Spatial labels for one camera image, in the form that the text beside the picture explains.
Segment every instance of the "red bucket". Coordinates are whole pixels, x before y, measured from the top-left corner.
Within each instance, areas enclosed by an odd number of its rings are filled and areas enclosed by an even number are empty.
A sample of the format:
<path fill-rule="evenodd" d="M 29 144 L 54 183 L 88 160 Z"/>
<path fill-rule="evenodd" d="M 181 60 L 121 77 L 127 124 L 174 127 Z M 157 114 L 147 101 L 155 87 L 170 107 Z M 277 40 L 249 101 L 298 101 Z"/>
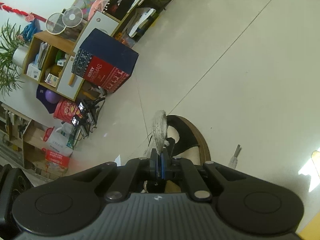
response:
<path fill-rule="evenodd" d="M 82 114 L 77 104 L 69 99 L 63 98 L 57 104 L 56 110 L 53 113 L 53 117 L 67 123 L 71 123 L 75 114 L 82 118 Z"/>

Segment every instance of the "circular pad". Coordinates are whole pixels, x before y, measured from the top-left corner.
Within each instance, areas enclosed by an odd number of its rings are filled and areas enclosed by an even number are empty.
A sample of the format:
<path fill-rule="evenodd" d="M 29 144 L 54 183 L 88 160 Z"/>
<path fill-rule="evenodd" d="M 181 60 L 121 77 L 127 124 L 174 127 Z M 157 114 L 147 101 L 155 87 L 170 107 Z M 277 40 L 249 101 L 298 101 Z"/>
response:
<path fill-rule="evenodd" d="M 46 194 L 38 198 L 36 208 L 44 214 L 59 214 L 68 210 L 72 205 L 72 198 L 62 193 Z"/>
<path fill-rule="evenodd" d="M 276 235 L 296 230 L 303 216 L 303 204 L 295 193 L 261 181 L 233 181 L 217 201 L 222 219 L 246 233 Z"/>

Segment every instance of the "red cardboard box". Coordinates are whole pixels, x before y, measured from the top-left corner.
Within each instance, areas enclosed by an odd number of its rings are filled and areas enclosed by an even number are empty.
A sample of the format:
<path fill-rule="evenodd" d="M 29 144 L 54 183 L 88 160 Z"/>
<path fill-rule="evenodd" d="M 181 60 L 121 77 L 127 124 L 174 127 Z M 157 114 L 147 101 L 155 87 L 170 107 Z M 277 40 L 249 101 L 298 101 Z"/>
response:
<path fill-rule="evenodd" d="M 58 165 L 67 168 L 69 166 L 69 157 L 65 157 L 59 153 L 53 152 L 51 150 L 46 150 L 45 151 L 45 159 L 47 161 L 57 163 Z"/>
<path fill-rule="evenodd" d="M 72 72 L 113 93 L 131 76 L 138 55 L 108 34 L 94 29 L 80 45 Z"/>

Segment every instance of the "logo on robot base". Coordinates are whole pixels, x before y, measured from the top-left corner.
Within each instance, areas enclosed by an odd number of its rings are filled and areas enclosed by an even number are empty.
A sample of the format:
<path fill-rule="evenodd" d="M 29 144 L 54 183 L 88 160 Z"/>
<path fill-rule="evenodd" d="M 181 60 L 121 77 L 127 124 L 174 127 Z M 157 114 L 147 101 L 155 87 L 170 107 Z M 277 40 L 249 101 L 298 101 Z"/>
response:
<path fill-rule="evenodd" d="M 159 201 L 159 200 L 163 199 L 163 197 L 161 197 L 161 196 L 158 195 L 158 196 L 155 196 L 154 199 L 155 199 L 156 201 Z"/>

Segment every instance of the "desk fan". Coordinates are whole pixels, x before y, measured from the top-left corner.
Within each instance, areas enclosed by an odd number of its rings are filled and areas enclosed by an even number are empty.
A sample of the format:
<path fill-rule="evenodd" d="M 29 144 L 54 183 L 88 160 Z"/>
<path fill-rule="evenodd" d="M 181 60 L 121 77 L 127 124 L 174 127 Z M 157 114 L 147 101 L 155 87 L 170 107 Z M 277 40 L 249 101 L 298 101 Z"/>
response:
<path fill-rule="evenodd" d="M 82 10 L 79 7 L 70 7 L 64 13 L 53 13 L 45 23 L 47 31 L 53 35 L 61 34 L 67 27 L 78 26 L 83 19 Z"/>

